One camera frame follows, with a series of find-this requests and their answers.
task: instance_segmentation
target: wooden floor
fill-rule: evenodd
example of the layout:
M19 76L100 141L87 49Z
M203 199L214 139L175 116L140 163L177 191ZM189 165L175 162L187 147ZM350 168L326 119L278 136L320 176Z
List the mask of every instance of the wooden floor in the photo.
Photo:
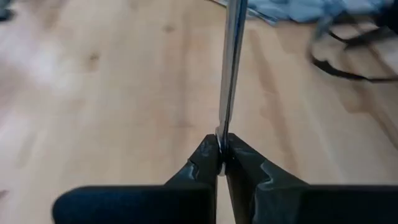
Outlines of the wooden floor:
M81 185L161 184L218 125L225 8L24 0L0 24L0 223L51 223ZM309 183L398 184L398 87L304 57L313 26L248 21L232 132ZM368 50L323 54L384 74ZM218 223L233 223L220 180Z

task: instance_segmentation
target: metal rod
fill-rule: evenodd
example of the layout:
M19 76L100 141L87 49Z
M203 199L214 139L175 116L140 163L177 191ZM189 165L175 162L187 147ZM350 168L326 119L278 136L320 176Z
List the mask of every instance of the metal rod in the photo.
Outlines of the metal rod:
M228 128L234 105L236 78L238 76L247 8L248 0L228 1L224 38L223 76L221 79L220 125L216 128L217 140L222 155L225 155L228 150Z

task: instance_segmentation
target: chrome metal shaft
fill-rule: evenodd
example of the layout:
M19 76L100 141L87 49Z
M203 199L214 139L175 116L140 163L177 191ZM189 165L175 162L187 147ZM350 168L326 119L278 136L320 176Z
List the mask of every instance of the chrome metal shaft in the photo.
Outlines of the chrome metal shaft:
M241 55L244 21L248 0L229 0L224 39L223 76L220 96L220 125L216 135L220 151L228 150L228 128L234 105L236 78L238 76L239 58Z

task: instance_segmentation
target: wood grain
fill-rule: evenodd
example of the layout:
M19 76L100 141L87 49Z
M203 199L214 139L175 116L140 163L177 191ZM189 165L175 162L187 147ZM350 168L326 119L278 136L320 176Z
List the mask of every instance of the wood grain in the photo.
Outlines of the wood grain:
M81 185L161 184L218 125L225 9L197 0L16 1L0 24L0 223L51 223ZM310 183L398 183L398 89L304 57L313 25L246 24L231 131ZM321 53L382 73L365 50ZM220 179L218 223L233 223Z

